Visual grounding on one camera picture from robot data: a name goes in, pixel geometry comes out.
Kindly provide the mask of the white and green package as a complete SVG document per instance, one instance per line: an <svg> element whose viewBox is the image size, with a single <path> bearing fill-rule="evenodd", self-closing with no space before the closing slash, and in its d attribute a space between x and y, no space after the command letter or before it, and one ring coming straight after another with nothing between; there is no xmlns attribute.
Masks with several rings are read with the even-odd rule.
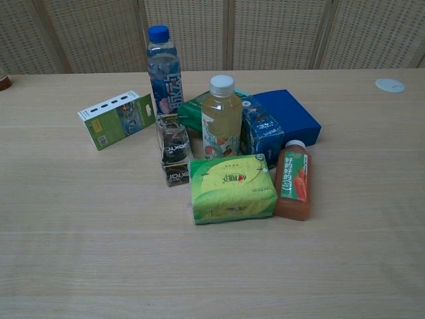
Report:
<svg viewBox="0 0 425 319"><path fill-rule="evenodd" d="M151 95L133 90L83 109L78 116L98 151L155 123Z"/></svg>

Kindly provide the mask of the dark green flat box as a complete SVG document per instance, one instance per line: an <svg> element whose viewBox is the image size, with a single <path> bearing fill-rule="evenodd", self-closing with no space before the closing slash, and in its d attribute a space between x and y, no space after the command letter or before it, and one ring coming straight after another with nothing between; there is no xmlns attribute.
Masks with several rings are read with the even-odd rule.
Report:
<svg viewBox="0 0 425 319"><path fill-rule="evenodd" d="M177 111L179 122L187 128L202 132L202 102L209 91L188 100L180 105Z"/></svg>

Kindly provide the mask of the plain blue box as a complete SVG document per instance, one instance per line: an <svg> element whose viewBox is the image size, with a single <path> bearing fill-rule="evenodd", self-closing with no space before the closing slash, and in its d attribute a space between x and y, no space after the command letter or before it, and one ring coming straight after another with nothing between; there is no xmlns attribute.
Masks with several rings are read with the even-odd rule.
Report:
<svg viewBox="0 0 425 319"><path fill-rule="evenodd" d="M320 123L296 100L288 90L273 90L253 94L284 131L282 148L290 140L302 141L312 146L319 136Z"/></svg>

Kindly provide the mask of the green tissue pack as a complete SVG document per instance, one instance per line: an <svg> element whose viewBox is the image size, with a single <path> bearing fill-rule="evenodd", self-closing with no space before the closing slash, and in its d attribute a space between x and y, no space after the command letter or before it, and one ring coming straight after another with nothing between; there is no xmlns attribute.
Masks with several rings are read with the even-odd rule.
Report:
<svg viewBox="0 0 425 319"><path fill-rule="evenodd" d="M273 215L278 196L264 154L196 159L189 175L197 225Z"/></svg>

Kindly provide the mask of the yellow tea bottle white cap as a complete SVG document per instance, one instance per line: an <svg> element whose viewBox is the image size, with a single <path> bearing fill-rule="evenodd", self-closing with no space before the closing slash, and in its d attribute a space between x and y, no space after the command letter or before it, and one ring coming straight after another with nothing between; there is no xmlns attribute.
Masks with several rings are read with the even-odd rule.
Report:
<svg viewBox="0 0 425 319"><path fill-rule="evenodd" d="M210 79L209 93L201 106L203 153L208 159L236 156L240 149L242 101L235 94L233 77Z"/></svg>

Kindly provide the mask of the dark snack bar packet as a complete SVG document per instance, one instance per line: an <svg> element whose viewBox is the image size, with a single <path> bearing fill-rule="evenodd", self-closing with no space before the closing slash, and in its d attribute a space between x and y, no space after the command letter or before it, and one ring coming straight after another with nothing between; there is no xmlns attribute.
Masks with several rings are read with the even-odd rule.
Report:
<svg viewBox="0 0 425 319"><path fill-rule="evenodd" d="M161 151L161 167L169 187L188 183L188 164L193 158L189 135L176 114L156 119L157 137Z"/></svg>

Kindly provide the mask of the blue patterned carton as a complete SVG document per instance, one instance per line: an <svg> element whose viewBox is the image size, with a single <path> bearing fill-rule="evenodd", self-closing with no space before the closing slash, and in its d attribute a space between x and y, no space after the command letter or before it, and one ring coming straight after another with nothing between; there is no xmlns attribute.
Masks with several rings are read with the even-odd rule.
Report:
<svg viewBox="0 0 425 319"><path fill-rule="evenodd" d="M243 155L264 154L269 168L276 166L284 131L275 118L253 96L242 99L240 151Z"/></svg>

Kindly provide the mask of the orange juice bottle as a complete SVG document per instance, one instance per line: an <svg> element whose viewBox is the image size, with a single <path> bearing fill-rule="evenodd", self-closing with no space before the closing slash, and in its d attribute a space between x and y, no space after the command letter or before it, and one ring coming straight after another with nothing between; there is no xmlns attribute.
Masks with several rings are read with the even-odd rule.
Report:
<svg viewBox="0 0 425 319"><path fill-rule="evenodd" d="M290 140L280 152L274 187L274 215L305 221L311 210L311 156L300 140Z"/></svg>

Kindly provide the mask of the blue cap drink bottle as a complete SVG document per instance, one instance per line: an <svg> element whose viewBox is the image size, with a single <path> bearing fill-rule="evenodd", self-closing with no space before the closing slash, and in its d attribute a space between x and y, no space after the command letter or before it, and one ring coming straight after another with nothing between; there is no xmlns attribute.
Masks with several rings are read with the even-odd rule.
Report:
<svg viewBox="0 0 425 319"><path fill-rule="evenodd" d="M181 65L177 48L165 25L148 28L147 70L157 115L176 114L183 103Z"/></svg>

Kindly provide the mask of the woven wooden folding screen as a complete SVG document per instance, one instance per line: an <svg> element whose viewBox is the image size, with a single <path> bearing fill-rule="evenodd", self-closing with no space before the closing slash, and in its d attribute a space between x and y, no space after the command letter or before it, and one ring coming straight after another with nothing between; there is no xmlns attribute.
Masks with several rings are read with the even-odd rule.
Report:
<svg viewBox="0 0 425 319"><path fill-rule="evenodd" d="M0 0L0 67L144 72L154 25L185 71L425 68L425 0Z"/></svg>

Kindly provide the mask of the white round table grommet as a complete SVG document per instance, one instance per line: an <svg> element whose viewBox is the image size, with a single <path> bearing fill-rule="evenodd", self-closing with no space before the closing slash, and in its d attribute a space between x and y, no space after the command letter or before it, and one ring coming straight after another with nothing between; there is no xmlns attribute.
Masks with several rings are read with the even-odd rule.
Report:
<svg viewBox="0 0 425 319"><path fill-rule="evenodd" d="M375 85L377 88L390 93L401 93L406 89L402 82L393 78L379 78L375 80Z"/></svg>

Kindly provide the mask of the dark brown sauce bottle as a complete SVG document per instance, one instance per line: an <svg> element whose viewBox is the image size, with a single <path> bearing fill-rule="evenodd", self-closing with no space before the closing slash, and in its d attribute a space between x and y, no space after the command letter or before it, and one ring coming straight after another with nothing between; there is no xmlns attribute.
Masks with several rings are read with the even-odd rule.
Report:
<svg viewBox="0 0 425 319"><path fill-rule="evenodd" d="M10 88L12 85L11 79L8 76L7 71L0 66L0 91Z"/></svg>

